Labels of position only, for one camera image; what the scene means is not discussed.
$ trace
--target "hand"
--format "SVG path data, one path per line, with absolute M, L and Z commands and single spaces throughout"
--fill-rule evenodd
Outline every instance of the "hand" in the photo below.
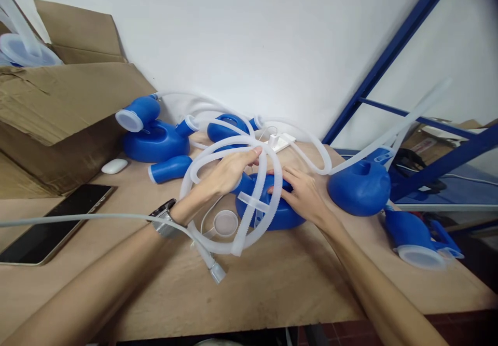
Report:
M 263 151 L 261 146 L 250 151 L 232 153 L 224 157 L 211 173 L 199 183 L 207 192 L 214 196 L 222 196 L 230 193 L 240 177 L 245 167 L 259 164 L 258 157 Z
M 321 224 L 335 219 L 332 211 L 318 193 L 314 178 L 288 166 L 282 168 L 282 174 L 284 180 L 291 184 L 293 188 L 292 193 L 282 189 L 282 198 L 287 201 L 295 212 L 314 224 Z M 273 193 L 273 187 L 268 189 L 268 193 Z

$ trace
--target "wristwatch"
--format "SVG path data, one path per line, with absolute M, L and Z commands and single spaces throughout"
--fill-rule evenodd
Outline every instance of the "wristwatch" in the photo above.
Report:
M 162 204 L 155 211 L 153 211 L 150 214 L 150 216 L 155 216 L 176 224 L 176 222 L 170 216 L 170 209 L 175 205 L 175 203 L 176 199 L 174 198 L 170 199 L 168 202 Z M 176 228 L 169 226 L 166 223 L 154 221 L 152 222 L 152 226 L 154 227 L 155 230 L 157 230 L 159 235 L 163 238 L 174 238 L 176 234 L 175 232 L 177 232 Z

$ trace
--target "blue metal shelf frame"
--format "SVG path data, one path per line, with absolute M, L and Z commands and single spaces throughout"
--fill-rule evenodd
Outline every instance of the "blue metal shelf frame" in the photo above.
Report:
M 417 2 L 405 22 L 401 25 L 365 80 L 353 94 L 342 113 L 326 134 L 322 141 L 324 144 L 330 145 L 332 143 L 361 104 L 365 103 L 401 116 L 408 115 L 407 111 L 371 101 L 367 97 L 438 2 L 439 0 L 419 0 Z M 422 171 L 406 179 L 406 181 L 395 186 L 391 190 L 391 200 L 394 202 L 409 195 L 424 184 L 443 176 L 471 159 L 498 146 L 498 124 L 486 129 L 482 133 L 475 134 L 425 117 L 420 117 L 417 121 L 464 137 L 468 141 Z

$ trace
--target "wooden table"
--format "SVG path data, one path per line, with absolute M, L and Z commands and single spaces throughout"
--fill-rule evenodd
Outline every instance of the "wooden table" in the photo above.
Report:
M 299 146 L 318 166 L 322 165 L 311 144 Z M 327 149 L 334 165 L 343 161 Z M 278 155 L 283 165 L 309 172 L 291 148 Z M 315 177 L 322 196 L 351 236 L 420 311 L 431 314 L 493 306 L 495 294 L 458 262 L 444 272 L 404 263 L 390 248 L 381 216 L 345 213 L 330 201 L 325 188 L 327 177 Z M 149 214 L 168 199 L 178 197 L 181 184 L 181 180 L 152 184 L 147 165 L 136 162 L 120 174 L 101 175 L 94 182 L 118 187 L 100 213 L 134 214 Z M 1 218 L 41 216 L 59 201 L 3 200 Z M 235 211 L 233 195 L 223 198 L 206 218 L 208 228 L 212 217 L 222 209 Z M 0 266 L 0 341 L 85 267 L 144 224 L 131 219 L 93 220 L 45 266 Z M 0 248 L 24 229 L 0 229 Z M 267 232 L 240 258 L 218 255 L 217 261 L 227 271 L 220 285 L 214 283 L 197 251 L 190 248 L 190 240 L 177 238 L 174 246 L 157 256 L 151 277 L 96 340 L 175 337 L 363 318 L 336 255 L 311 223 Z

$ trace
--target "forearm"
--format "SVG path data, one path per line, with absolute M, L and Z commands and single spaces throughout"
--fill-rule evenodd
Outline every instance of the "forearm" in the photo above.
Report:
M 365 312 L 387 345 L 447 345 L 403 293 L 360 249 L 333 215 L 317 223 L 343 264 Z
M 172 208 L 170 215 L 177 223 L 186 225 L 209 201 L 210 193 L 196 189 Z M 135 290 L 167 243 L 147 224 L 63 287 L 3 345 L 84 345 Z

